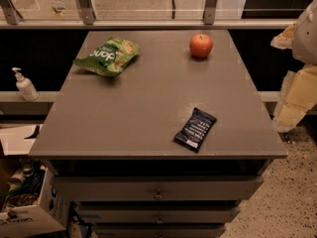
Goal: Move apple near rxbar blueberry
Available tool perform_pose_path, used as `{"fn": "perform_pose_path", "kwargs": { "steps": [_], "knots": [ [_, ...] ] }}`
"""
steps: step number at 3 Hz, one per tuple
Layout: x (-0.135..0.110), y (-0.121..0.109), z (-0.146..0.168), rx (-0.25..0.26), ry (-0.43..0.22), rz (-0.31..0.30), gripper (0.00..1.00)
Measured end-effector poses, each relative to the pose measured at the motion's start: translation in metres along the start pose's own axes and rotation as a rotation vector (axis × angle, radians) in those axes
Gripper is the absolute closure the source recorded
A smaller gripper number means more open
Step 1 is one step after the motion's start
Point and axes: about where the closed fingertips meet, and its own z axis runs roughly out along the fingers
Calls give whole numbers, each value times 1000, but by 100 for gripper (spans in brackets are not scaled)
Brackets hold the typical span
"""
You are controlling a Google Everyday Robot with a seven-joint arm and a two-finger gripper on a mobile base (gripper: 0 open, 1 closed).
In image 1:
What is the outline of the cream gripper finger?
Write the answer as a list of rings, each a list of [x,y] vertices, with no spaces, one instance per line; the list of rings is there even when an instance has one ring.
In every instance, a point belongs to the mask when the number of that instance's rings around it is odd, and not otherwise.
[[[272,119],[277,132],[289,132],[317,104],[317,66],[306,64],[298,72],[289,70],[283,79]]]
[[[280,50],[292,49],[292,40],[294,36],[295,23],[289,25],[282,33],[275,36],[270,45]]]

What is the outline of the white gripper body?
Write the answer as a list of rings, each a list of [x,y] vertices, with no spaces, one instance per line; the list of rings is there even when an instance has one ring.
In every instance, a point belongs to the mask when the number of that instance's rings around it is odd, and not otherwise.
[[[304,63],[317,64],[317,0],[308,5],[295,24],[292,54]]]

